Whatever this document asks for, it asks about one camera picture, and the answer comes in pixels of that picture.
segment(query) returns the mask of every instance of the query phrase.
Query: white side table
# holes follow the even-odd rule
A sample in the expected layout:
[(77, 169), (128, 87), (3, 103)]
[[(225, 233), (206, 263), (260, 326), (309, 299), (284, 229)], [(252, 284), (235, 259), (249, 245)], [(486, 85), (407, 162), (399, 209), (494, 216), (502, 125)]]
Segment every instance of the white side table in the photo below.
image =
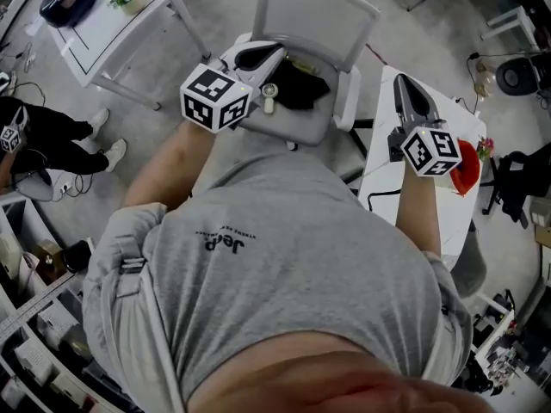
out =
[(158, 110), (161, 107), (158, 102), (107, 77), (106, 67), (122, 67), (149, 34), (158, 17), (169, 12), (166, 8), (168, 5), (182, 18), (203, 58), (209, 58), (210, 51), (201, 39), (183, 0), (146, 0), (145, 8), (132, 16), (109, 7), (108, 2), (96, 0), (89, 14), (74, 28), (50, 27), (53, 39), (83, 87), (94, 84)]
[[(373, 135), (369, 147), (362, 186), (358, 200), (368, 209), (368, 197), (371, 193), (398, 190), (402, 187), (405, 163), (390, 162), (387, 137), (400, 125), (394, 106), (393, 82), (400, 73), (390, 66), (383, 68), (381, 92), (377, 115), (373, 124)], [(434, 100), (440, 117), (448, 122), (449, 129), (460, 139), (470, 142), (475, 148), (480, 137), (486, 136), (486, 125), (470, 114), (460, 104), (447, 96), (418, 81)], [(436, 187), (436, 206), (440, 226), (443, 260), (452, 269), (460, 255), (467, 237), (468, 227), (473, 216), (474, 205), (479, 191), (480, 179), (471, 190), (461, 197), (447, 188)], [(399, 194), (375, 196), (371, 199), (373, 213), (388, 223), (395, 225), (398, 215)]]
[(486, 22), (486, 24), (490, 28), (494, 26), (495, 28), (482, 34), (480, 36), (482, 40), (488, 40), (489, 38), (495, 37), (496, 35), (502, 34), (510, 29), (521, 28), (524, 35), (526, 35), (526, 38), (528, 38), (531, 46), (538, 51), (540, 49), (536, 43), (536, 37), (534, 36), (536, 27), (522, 6), (492, 18), (490, 21)]

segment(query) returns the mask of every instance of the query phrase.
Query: white sneaker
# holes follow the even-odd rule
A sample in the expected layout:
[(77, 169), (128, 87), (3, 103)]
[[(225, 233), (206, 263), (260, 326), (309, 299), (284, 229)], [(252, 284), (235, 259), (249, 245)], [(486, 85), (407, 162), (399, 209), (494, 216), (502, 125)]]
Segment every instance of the white sneaker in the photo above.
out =
[(111, 145), (111, 148), (103, 153), (109, 161), (109, 165), (107, 166), (105, 171), (107, 171), (108, 173), (113, 171), (120, 160), (124, 158), (124, 155), (126, 153), (127, 142), (124, 139), (119, 139), (113, 145)]
[(89, 136), (90, 139), (96, 139), (97, 134), (100, 132), (100, 128), (102, 128), (103, 124), (107, 122), (109, 119), (109, 109), (108, 108), (102, 108), (99, 112), (97, 112), (94, 117), (88, 121), (88, 123), (92, 126), (92, 134)]

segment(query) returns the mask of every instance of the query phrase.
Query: white chair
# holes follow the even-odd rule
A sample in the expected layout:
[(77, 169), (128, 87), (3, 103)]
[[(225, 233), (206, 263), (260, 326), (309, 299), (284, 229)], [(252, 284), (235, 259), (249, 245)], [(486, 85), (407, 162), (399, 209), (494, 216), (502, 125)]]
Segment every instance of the white chair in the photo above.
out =
[(488, 40), (489, 38), (495, 37), (496, 35), (502, 34), (513, 28), (521, 28), (528, 38), (529, 43), (536, 50), (539, 50), (536, 43), (536, 37), (534, 36), (534, 31), (536, 27), (530, 20), (530, 17), (526, 14), (526, 11), (522, 6), (512, 9), (504, 14), (492, 18), (489, 22), (486, 22), (489, 27), (497, 26), (496, 28), (482, 34), (480, 38), (482, 40)]
[[(275, 113), (261, 108), (239, 125), (287, 141), (317, 145), (331, 118), (349, 132), (356, 118), (362, 75), (354, 65), (375, 24), (379, 10), (364, 0), (258, 0), (252, 33), (241, 35), (237, 43), (249, 40), (279, 41), (289, 55), (318, 70), (331, 92), (315, 102), (313, 110), (289, 110), (277, 103)], [(344, 111), (337, 114), (335, 101), (341, 74), (350, 80)]]

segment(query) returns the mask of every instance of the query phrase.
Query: gray floor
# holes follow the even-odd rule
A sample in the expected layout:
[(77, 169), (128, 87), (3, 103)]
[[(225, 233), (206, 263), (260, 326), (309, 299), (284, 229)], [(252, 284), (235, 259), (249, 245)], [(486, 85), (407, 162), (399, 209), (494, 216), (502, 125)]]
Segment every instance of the gray floor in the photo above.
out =
[[(472, 84), (465, 66), (467, 56), (480, 53), (503, 53), (523, 47), (513, 34), (486, 42), (480, 40), (485, 17), (505, 10), (506, 0), (492, 5), (492, 0), (428, 0), (413, 12), (400, 7), (403, 0), (369, 0), (381, 9), (381, 20), (369, 43), (392, 66), (400, 68), (441, 90), (449, 96), (462, 96), (469, 107), (474, 104)], [(178, 87), (199, 62), (201, 55), (177, 19), (170, 20), (154, 35), (145, 39), (127, 68), (120, 74), (123, 83), (155, 96), (164, 106), (159, 112), (129, 102), (104, 90), (82, 89), (46, 28), (28, 38), (23, 27), (36, 17), (40, 0), (33, 0), (22, 12), (10, 35), (10, 52), (19, 52), (27, 41), (33, 42), (36, 59), (28, 73), (19, 66), (21, 81), (38, 83), (46, 94), (46, 105), (75, 119), (86, 120), (101, 107), (112, 112), (102, 129), (99, 142), (107, 148), (119, 137), (127, 140), (128, 153), (113, 174), (94, 177), (92, 189), (84, 196), (64, 198), (59, 203), (43, 203), (41, 209), (65, 243), (102, 233), (109, 215), (119, 206), (126, 187), (170, 131), (182, 120)], [(256, 0), (185, 0), (206, 42), (214, 54), (226, 50), (235, 38), (251, 29)], [(10, 59), (0, 62), (6, 68)], [(366, 48), (359, 58), (362, 72), (362, 99), (358, 117), (375, 116), (382, 63)], [(29, 102), (40, 102), (33, 87), (18, 90), (17, 95)], [(532, 97), (512, 98), (496, 91), (479, 105), (480, 118), (487, 124), (489, 136), (496, 142), (498, 154), (520, 150), (532, 152), (551, 140), (548, 113)], [(366, 145), (369, 132), (362, 133)], [(267, 149), (285, 151), (285, 144), (255, 133), (238, 129), (218, 137), (196, 192), (206, 188), (235, 161)], [(331, 130), (325, 142), (316, 149), (305, 149), (318, 155), (337, 173), (362, 163), (355, 147), (346, 136)], [(493, 295), (509, 287), (521, 305), (532, 288), (539, 271), (538, 249), (533, 231), (513, 224), (499, 209), (486, 218), (480, 208), (490, 191), (481, 191), (474, 221), (480, 228), (480, 241), (490, 269), (486, 292)]]

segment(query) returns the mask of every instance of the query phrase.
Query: red bowl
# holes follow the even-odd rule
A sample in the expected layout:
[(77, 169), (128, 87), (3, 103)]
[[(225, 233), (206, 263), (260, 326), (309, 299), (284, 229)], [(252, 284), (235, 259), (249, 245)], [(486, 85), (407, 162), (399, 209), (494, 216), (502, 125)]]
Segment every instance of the red bowl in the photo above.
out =
[(462, 162), (450, 171), (455, 188), (464, 196), (476, 184), (480, 176), (480, 160), (476, 149), (467, 141), (457, 139)]

